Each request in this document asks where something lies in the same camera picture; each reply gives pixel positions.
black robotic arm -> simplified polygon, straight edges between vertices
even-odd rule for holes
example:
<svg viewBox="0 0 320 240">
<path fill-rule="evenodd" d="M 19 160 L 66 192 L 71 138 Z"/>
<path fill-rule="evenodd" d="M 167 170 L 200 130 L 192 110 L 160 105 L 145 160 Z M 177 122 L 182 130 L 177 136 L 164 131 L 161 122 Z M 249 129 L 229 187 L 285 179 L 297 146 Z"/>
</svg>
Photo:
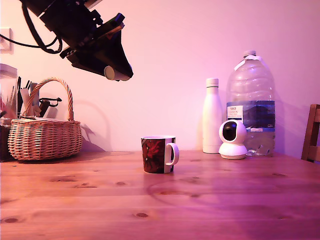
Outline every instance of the black robotic arm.
<svg viewBox="0 0 320 240">
<path fill-rule="evenodd" d="M 46 46 L 34 35 L 33 24 L 28 22 L 27 8 L 36 16 L 40 16 L 45 26 L 54 32 L 60 41 L 62 39 L 68 44 L 60 56 L 63 59 L 67 58 L 73 67 L 116 81 L 126 81 L 133 76 L 121 44 L 125 18 L 121 13 L 103 23 L 96 10 L 88 9 L 101 0 L 20 1 L 32 35 L 42 49 Z"/>
</svg>

large water bottle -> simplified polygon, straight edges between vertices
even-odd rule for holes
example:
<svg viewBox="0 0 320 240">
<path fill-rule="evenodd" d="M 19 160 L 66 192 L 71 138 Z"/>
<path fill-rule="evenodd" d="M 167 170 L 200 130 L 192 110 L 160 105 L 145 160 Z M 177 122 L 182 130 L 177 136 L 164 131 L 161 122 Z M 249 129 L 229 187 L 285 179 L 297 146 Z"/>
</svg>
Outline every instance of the large water bottle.
<svg viewBox="0 0 320 240">
<path fill-rule="evenodd" d="M 256 51 L 245 51 L 227 84 L 227 119 L 240 120 L 249 156 L 272 156 L 275 148 L 274 78 Z"/>
</svg>

wall socket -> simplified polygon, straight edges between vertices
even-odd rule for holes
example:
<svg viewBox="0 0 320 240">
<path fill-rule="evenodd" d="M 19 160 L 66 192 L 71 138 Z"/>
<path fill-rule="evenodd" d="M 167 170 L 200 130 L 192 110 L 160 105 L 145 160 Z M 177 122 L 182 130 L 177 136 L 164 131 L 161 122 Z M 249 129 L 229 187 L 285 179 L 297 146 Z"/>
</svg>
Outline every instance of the wall socket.
<svg viewBox="0 0 320 240">
<path fill-rule="evenodd" d="M 5 36 L 11 40 L 14 39 L 14 33 L 10 27 L 1 27 L 0 33 L 3 36 Z M 14 53 L 14 44 L 12 42 L 0 37 L 0 53 L 13 54 Z"/>
</svg>

wicker basket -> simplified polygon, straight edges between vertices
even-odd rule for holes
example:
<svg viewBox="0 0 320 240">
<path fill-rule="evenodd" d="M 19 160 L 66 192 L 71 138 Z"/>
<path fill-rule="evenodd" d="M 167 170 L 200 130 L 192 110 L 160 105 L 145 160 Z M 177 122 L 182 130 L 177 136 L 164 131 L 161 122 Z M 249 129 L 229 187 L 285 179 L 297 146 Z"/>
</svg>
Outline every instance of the wicker basket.
<svg viewBox="0 0 320 240">
<path fill-rule="evenodd" d="M 68 94 L 67 121 L 48 119 L 14 119 L 8 138 L 11 155 L 17 160 L 49 160 L 76 154 L 82 147 L 80 122 L 74 121 L 72 93 L 66 82 L 50 77 L 39 83 L 27 103 L 23 116 L 29 116 L 34 96 L 49 82 L 61 83 Z"/>
</svg>

white bottle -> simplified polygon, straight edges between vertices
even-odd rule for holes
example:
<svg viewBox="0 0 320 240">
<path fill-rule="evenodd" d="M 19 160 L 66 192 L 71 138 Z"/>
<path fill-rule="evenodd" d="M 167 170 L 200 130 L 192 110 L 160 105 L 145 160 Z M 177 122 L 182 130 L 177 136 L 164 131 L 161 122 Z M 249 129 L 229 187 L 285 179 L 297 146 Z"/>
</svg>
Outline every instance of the white bottle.
<svg viewBox="0 0 320 240">
<path fill-rule="evenodd" d="M 219 153 L 222 141 L 219 128 L 223 122 L 222 105 L 219 98 L 219 79 L 206 80 L 206 97 L 202 115 L 203 152 L 207 154 Z"/>
</svg>

